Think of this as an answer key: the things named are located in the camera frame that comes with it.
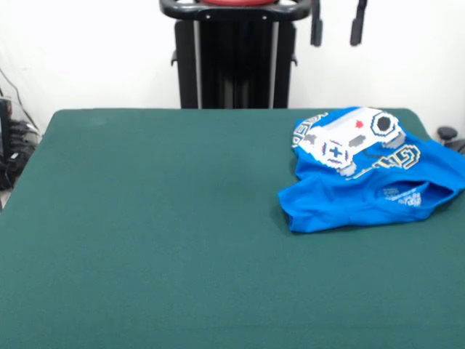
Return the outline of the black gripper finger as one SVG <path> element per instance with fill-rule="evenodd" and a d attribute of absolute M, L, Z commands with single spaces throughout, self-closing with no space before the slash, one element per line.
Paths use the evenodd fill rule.
<path fill-rule="evenodd" d="M 357 3 L 355 18 L 352 21 L 352 29 L 350 36 L 351 46 L 358 46 L 362 42 L 365 10 L 367 5 L 367 0 L 359 0 Z"/>
<path fill-rule="evenodd" d="M 320 16 L 321 5 L 320 0 L 312 2 L 312 22 L 310 44 L 314 47 L 320 47 L 323 37 L 323 21 Z"/>

